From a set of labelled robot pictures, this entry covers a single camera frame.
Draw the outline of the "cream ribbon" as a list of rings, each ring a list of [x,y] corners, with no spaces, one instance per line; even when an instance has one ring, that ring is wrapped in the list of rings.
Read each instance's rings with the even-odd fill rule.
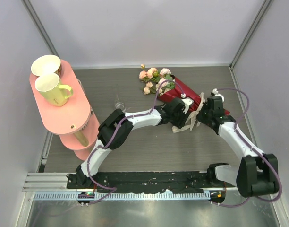
[[[179,129],[176,126],[173,126],[172,127],[173,133],[178,133],[178,132],[186,131],[186,130],[192,131],[194,126],[198,127],[200,125],[200,122],[196,119],[196,117],[198,116],[199,112],[201,111],[205,103],[204,92],[201,92],[199,96],[201,100],[200,100],[198,108],[195,111],[192,111],[186,120],[186,123],[190,122],[190,124],[183,126],[181,129]]]

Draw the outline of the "pink flower bouquet red wrap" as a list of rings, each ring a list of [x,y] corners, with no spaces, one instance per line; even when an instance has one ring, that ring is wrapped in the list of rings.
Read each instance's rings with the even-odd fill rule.
[[[190,107],[191,111],[195,111],[199,106],[201,100],[199,94],[175,77],[168,68],[161,70],[156,68],[146,69],[145,65],[142,64],[139,79],[145,83],[143,88],[145,95],[158,94],[160,101],[168,103],[176,97],[181,98],[181,94],[185,93],[187,97],[194,101]]]

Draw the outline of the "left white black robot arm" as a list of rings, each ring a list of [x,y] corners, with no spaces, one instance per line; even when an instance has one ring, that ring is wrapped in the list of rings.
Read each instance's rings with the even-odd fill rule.
[[[167,104],[154,106],[142,112],[124,113],[120,109],[113,111],[99,126],[98,138],[89,156],[77,167],[75,174],[67,174],[67,188],[88,189],[92,185],[97,185],[105,190],[116,190],[94,180],[100,165],[109,153],[123,145],[133,130],[167,123],[178,128],[183,127],[193,103],[190,98],[176,97]]]

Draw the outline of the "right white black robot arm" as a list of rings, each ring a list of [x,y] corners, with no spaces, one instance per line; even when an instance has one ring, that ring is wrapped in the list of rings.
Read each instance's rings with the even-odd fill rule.
[[[236,120],[225,114],[221,97],[208,97],[198,120],[224,139],[240,160],[239,168],[227,163],[209,165],[206,180],[210,186],[227,182],[236,186],[245,198],[282,192],[276,156],[264,153],[252,143]]]

